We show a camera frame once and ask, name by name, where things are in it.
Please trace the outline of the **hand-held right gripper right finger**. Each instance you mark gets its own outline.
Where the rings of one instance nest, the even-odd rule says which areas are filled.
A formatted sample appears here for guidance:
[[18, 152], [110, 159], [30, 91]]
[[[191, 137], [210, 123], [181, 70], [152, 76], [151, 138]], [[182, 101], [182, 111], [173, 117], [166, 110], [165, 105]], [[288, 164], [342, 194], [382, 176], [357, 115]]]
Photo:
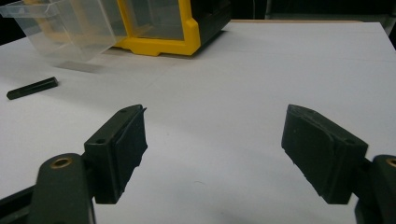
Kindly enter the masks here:
[[315, 110], [289, 105], [281, 146], [326, 203], [348, 203], [367, 143]]

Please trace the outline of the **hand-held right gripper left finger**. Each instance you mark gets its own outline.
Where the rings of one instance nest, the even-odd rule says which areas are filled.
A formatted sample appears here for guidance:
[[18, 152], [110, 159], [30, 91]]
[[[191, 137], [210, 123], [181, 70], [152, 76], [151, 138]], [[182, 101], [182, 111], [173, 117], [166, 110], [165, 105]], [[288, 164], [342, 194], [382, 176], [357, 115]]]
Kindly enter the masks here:
[[97, 203], [115, 204], [148, 148], [142, 105], [116, 112], [85, 143], [83, 158], [93, 172], [93, 197]]

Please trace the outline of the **black bar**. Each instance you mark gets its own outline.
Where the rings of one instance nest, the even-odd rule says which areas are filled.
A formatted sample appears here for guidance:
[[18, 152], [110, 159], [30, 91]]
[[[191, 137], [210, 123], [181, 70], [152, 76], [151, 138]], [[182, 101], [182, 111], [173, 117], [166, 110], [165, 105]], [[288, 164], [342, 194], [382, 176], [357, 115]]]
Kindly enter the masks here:
[[59, 82], [56, 77], [46, 78], [41, 81], [37, 81], [35, 83], [29, 84], [27, 86], [23, 86], [17, 88], [15, 90], [9, 91], [7, 93], [8, 100], [18, 99], [33, 93], [37, 93], [40, 91], [45, 91], [51, 88], [55, 88], [59, 85]]

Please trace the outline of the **clear plastic drawer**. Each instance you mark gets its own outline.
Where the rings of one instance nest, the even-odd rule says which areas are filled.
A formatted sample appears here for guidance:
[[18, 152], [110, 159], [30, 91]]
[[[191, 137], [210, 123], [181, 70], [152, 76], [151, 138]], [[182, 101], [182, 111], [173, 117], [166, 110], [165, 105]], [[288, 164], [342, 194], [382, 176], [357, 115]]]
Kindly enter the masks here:
[[18, 0], [0, 15], [52, 61], [86, 62], [126, 36], [117, 0]]

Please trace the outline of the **yellow and black drawer cabinet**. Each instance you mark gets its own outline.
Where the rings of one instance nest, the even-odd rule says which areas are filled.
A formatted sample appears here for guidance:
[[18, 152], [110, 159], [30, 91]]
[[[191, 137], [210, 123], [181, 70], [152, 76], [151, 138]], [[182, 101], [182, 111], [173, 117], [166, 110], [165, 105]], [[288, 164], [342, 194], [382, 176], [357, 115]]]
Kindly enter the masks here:
[[191, 56], [230, 22], [230, 0], [117, 0], [126, 35], [116, 46], [134, 54]]

